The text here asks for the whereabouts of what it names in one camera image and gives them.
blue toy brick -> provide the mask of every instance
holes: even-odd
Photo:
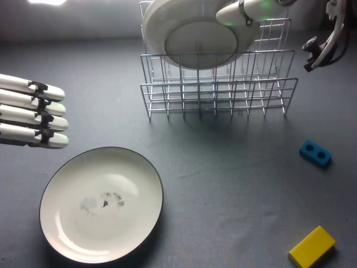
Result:
[[[306,160],[325,168],[331,162],[331,153],[312,141],[306,141],[299,150]]]

yellow sponge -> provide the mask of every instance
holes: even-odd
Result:
[[[288,256],[299,268],[309,268],[326,251],[333,247],[335,242],[325,229],[318,226],[296,247],[290,250]]]

plate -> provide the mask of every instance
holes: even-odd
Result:
[[[137,248],[153,230],[162,203],[161,179],[145,157],[104,147],[57,171],[42,196],[40,223],[58,253],[99,264]]]
[[[220,24],[216,13],[229,3],[229,0],[155,0],[143,18],[145,42],[154,53],[168,55],[164,59],[176,66],[210,69],[227,64],[235,59],[236,52],[246,52],[259,32],[258,22],[251,26]],[[184,54],[202,55],[197,58]]]

wire basket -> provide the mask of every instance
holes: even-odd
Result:
[[[143,17],[152,2],[141,2]],[[285,50],[290,29],[288,18],[272,19],[261,23],[259,38],[250,51],[234,54],[231,63],[209,70],[185,69],[168,63],[171,55],[151,55],[143,38],[145,54],[141,63],[145,84],[140,86],[148,118],[164,112],[230,112],[280,108],[287,114],[294,95],[297,78],[289,78],[295,52]],[[195,57],[199,66],[205,54],[176,55]],[[218,58],[222,54],[210,54]]]

gray table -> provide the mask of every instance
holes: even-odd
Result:
[[[337,240],[324,267],[356,266],[357,38],[329,68],[303,69],[301,45],[312,33],[291,33],[299,78],[287,118],[281,111],[216,120],[164,114],[149,123],[139,40],[2,46],[0,73],[66,91],[64,150],[0,145],[0,266],[78,267],[56,256],[41,234],[42,192],[66,161],[95,147],[137,151],[155,165],[165,189],[151,238],[115,267],[293,267],[287,252],[322,225]],[[298,154],[306,139],[333,154],[326,170]]]

